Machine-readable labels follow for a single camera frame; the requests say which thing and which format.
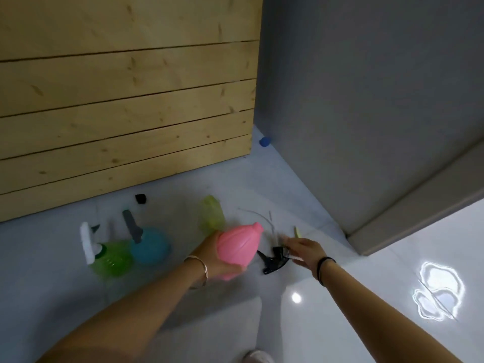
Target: gray wall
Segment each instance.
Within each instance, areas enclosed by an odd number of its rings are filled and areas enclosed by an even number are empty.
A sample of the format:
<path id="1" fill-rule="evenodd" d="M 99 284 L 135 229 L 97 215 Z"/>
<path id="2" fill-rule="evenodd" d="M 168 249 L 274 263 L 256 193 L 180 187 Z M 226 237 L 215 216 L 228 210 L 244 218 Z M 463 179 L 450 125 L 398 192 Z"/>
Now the gray wall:
<path id="1" fill-rule="evenodd" d="M 484 0 L 264 0 L 256 125 L 348 234 L 484 134 Z"/>

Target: green bottle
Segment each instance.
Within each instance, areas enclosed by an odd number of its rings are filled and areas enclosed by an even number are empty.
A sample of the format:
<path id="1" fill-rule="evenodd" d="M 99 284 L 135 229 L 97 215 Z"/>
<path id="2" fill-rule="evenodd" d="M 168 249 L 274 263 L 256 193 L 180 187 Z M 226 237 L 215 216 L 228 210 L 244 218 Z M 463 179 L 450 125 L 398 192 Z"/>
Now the green bottle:
<path id="1" fill-rule="evenodd" d="M 205 236 L 225 228 L 225 216 L 218 201 L 212 195 L 205 196 L 198 204 L 198 229 Z"/>
<path id="2" fill-rule="evenodd" d="M 126 274 L 133 265 L 129 241 L 94 243 L 89 224 L 81 224 L 81 241 L 87 264 L 103 279 Z"/>

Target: white spray nozzle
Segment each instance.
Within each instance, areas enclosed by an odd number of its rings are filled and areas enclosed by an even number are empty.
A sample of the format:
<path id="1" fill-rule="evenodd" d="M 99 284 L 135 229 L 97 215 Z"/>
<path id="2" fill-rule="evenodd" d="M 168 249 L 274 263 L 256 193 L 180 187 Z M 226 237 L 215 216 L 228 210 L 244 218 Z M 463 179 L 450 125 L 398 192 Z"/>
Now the white spray nozzle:
<path id="1" fill-rule="evenodd" d="M 93 244 L 91 228 L 87 222 L 81 224 L 81 242 L 84 256 L 86 256 L 86 262 L 90 265 L 96 259 L 96 255 L 101 252 L 102 246 L 100 244 Z"/>

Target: white shoe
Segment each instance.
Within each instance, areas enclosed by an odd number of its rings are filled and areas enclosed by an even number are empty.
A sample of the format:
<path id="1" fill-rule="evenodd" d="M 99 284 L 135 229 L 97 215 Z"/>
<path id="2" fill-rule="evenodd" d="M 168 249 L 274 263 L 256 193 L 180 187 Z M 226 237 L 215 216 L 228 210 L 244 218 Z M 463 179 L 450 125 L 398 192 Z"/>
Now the white shoe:
<path id="1" fill-rule="evenodd" d="M 272 357 L 262 350 L 252 350 L 245 354 L 242 363 L 275 363 Z"/>

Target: person's left hand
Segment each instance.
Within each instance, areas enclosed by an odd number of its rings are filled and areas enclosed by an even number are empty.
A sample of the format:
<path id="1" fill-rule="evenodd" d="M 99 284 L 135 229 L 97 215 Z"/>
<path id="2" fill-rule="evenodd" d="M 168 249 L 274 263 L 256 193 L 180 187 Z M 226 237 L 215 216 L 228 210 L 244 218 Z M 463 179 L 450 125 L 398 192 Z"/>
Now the person's left hand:
<path id="1" fill-rule="evenodd" d="M 215 231 L 193 251 L 191 255 L 197 256 L 207 265 L 209 279 L 225 274 L 243 273 L 246 267 L 237 264 L 229 264 L 218 258 L 217 241 L 222 232 Z"/>

